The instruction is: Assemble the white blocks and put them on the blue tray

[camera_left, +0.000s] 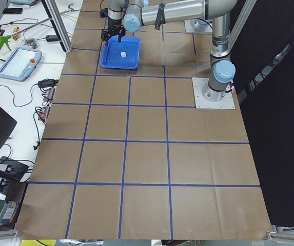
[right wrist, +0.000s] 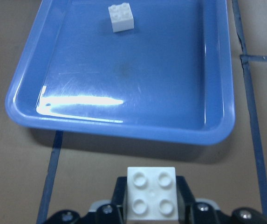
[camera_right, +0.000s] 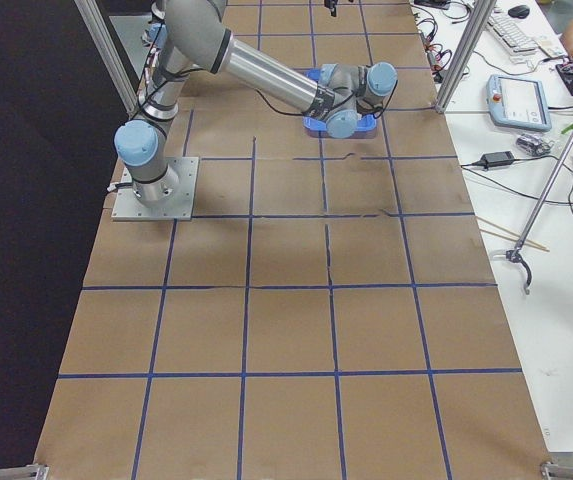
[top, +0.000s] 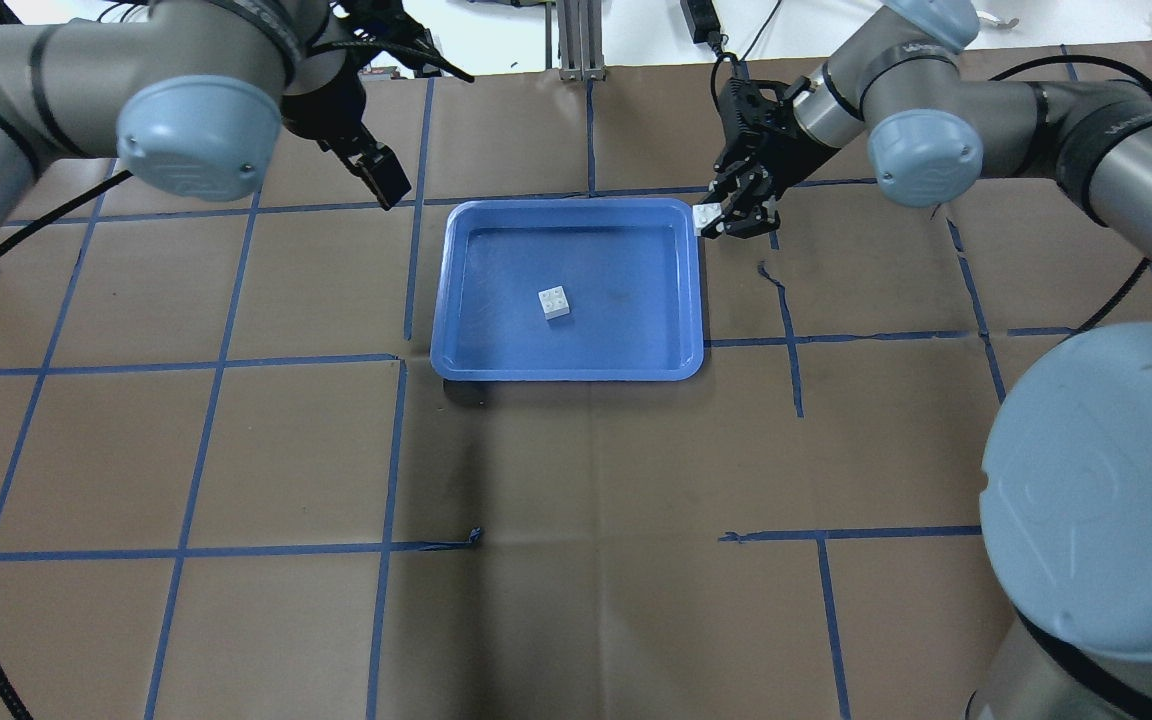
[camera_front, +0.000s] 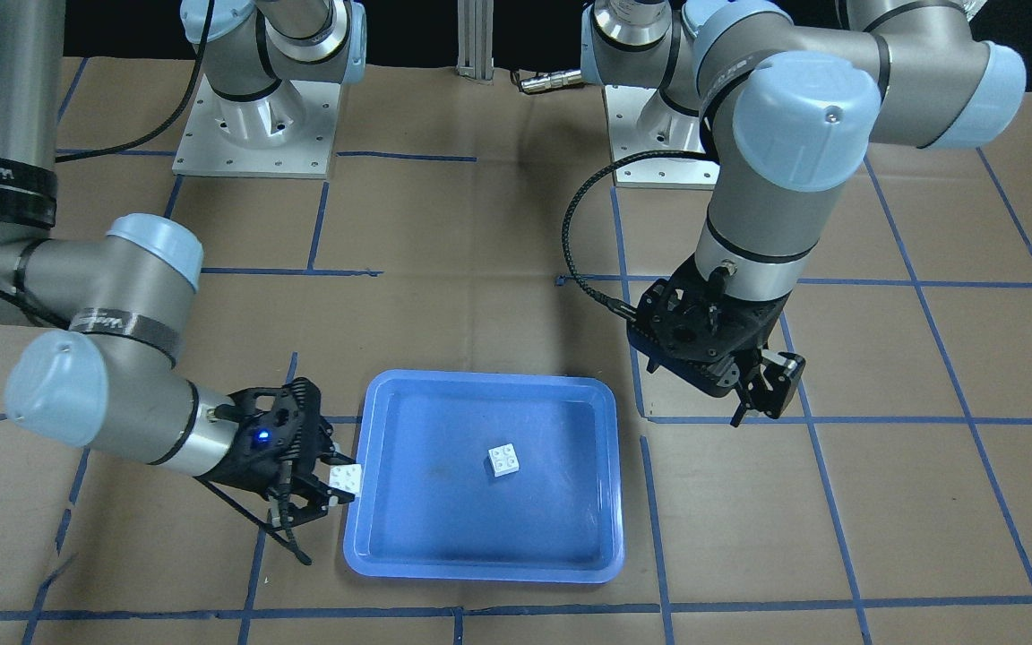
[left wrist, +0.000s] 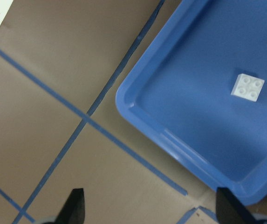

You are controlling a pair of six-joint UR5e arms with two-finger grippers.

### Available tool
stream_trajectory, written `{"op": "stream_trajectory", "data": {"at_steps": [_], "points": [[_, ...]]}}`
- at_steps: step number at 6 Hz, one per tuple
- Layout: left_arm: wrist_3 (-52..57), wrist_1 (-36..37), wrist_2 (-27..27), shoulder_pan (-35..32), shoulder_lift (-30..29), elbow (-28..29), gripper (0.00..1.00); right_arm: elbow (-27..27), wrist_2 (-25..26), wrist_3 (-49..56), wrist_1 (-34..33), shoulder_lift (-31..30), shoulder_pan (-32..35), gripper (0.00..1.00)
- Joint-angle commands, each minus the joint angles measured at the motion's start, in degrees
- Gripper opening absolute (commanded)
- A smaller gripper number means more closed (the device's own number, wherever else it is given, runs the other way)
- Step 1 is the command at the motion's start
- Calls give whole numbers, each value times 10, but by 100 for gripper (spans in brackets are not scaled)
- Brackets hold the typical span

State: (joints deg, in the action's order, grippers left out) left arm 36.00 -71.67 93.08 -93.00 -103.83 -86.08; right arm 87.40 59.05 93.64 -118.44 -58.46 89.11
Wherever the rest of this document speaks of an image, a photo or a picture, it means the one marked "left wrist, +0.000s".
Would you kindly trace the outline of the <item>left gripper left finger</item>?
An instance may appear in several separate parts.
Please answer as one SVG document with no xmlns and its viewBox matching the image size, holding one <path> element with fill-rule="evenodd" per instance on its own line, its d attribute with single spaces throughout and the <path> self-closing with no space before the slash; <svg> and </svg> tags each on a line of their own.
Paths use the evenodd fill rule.
<svg viewBox="0 0 267 224">
<path fill-rule="evenodd" d="M 73 189 L 55 219 L 56 224 L 83 224 L 85 220 L 84 189 Z"/>
</svg>

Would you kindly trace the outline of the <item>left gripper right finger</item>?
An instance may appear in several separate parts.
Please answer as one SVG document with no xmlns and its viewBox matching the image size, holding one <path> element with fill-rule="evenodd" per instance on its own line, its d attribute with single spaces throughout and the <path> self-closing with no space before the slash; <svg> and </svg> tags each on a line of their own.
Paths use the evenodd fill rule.
<svg viewBox="0 0 267 224">
<path fill-rule="evenodd" d="M 216 217 L 220 224 L 255 224 L 253 215 L 228 188 L 216 191 Z"/>
</svg>

